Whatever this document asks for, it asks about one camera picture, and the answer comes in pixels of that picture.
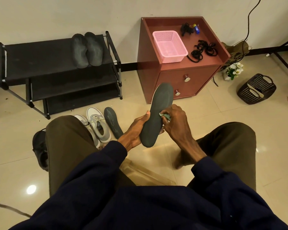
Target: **olive pants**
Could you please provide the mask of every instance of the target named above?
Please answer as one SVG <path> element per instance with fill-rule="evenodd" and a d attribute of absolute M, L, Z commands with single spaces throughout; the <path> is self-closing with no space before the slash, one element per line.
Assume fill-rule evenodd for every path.
<path fill-rule="evenodd" d="M 236 173 L 248 186 L 256 188 L 256 136 L 243 123 L 226 123 L 197 140 L 202 150 L 225 171 Z M 88 129 L 74 116 L 61 116 L 46 127 L 49 163 L 49 190 L 53 195 L 68 174 L 84 158 L 98 151 Z M 192 160 L 182 153 L 184 164 Z M 188 185 L 192 188 L 194 179 Z M 116 188 L 135 185 L 120 170 Z"/>

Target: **white sneaker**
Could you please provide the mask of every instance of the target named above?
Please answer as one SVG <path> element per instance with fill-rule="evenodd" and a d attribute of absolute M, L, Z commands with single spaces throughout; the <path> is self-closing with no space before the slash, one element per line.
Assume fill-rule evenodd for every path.
<path fill-rule="evenodd" d="M 92 125 L 93 130 L 102 143 L 108 143 L 111 140 L 110 129 L 104 120 L 103 114 L 95 107 L 89 107 L 87 110 L 87 118 Z M 97 129 L 97 124 L 100 124 L 102 130 Z"/>
<path fill-rule="evenodd" d="M 88 122 L 88 120 L 83 117 L 82 115 L 74 115 L 77 119 L 80 120 L 80 122 L 85 125 L 85 127 L 88 129 L 88 131 L 91 133 L 92 135 L 92 138 L 93 138 L 93 141 L 94 141 L 94 144 L 95 144 L 95 147 L 96 148 L 99 148 L 100 147 L 100 141 L 99 139 L 97 139 L 95 133 L 94 133 L 94 130 L 92 128 L 92 125 Z"/>

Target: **black shoe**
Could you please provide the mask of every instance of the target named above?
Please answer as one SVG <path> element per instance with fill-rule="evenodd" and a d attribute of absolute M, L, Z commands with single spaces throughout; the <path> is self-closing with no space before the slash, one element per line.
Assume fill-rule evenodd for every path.
<path fill-rule="evenodd" d="M 103 63 L 104 54 L 101 42 L 92 32 L 85 33 L 85 39 L 87 41 L 86 47 L 88 49 L 87 58 L 89 63 L 92 66 L 100 66 Z"/>
<path fill-rule="evenodd" d="M 72 37 L 71 50 L 74 65 L 83 69 L 88 67 L 88 59 L 86 57 L 87 47 L 86 39 L 82 34 L 75 34 Z"/>
<path fill-rule="evenodd" d="M 150 118 L 144 123 L 140 135 L 140 141 L 145 147 L 149 148 L 155 144 L 163 126 L 159 113 L 172 105 L 173 99 L 174 90 L 170 83 L 162 83 L 157 87 L 151 102 Z"/>
<path fill-rule="evenodd" d="M 109 128 L 113 132 L 114 137 L 119 139 L 123 135 L 123 131 L 119 126 L 115 111 L 111 107 L 106 107 L 104 110 L 104 117 Z"/>
<path fill-rule="evenodd" d="M 46 132 L 38 131 L 34 134 L 32 139 L 32 147 L 36 158 L 38 159 L 39 166 L 48 172 L 48 153 L 46 148 Z"/>

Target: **flower pot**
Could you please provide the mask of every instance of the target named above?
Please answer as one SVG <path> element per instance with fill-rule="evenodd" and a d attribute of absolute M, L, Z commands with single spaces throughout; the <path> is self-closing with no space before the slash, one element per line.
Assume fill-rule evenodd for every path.
<path fill-rule="evenodd" d="M 224 81 L 231 81 L 231 77 L 228 77 L 227 73 L 223 73 Z"/>

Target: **white wall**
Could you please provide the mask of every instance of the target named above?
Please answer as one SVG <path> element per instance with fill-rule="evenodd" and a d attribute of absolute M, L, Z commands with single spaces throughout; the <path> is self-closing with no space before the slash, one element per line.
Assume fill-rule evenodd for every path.
<path fill-rule="evenodd" d="M 247 34 L 258 0 L 0 0 L 0 42 L 34 42 L 108 30 L 123 63 L 136 62 L 141 17 L 203 16 L 228 45 Z M 288 0 L 262 0 L 250 16 L 253 48 L 288 40 Z"/>

